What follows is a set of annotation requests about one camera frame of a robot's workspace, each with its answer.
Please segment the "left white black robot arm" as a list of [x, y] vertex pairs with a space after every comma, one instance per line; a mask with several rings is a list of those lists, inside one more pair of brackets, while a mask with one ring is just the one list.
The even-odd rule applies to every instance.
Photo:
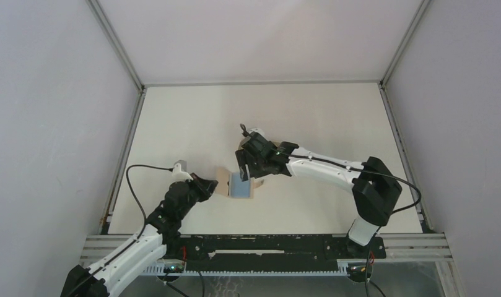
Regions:
[[141, 229], [102, 259], [71, 269], [61, 296], [119, 296], [148, 266], [181, 250], [179, 229], [188, 212], [208, 200], [218, 181], [191, 174], [172, 183]]

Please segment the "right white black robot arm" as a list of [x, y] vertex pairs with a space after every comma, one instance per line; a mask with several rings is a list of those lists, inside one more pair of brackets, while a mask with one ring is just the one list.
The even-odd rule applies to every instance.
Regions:
[[340, 160], [291, 142], [275, 144], [260, 135], [244, 138], [235, 156], [244, 181], [284, 175], [330, 183], [348, 192], [357, 211], [345, 242], [352, 257], [369, 251], [372, 238], [388, 224], [402, 193], [398, 180], [376, 157], [363, 162]]

